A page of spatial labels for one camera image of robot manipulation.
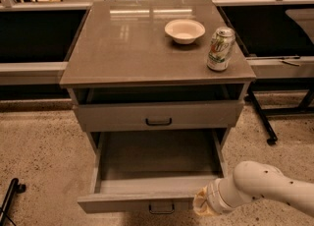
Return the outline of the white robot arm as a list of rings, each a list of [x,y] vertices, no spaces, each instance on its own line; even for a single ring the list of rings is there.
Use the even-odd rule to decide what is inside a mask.
[[[194,197],[201,216],[228,214],[237,207],[269,199],[314,216],[314,184],[285,176],[278,168],[255,161],[240,162],[228,177],[210,181]]]

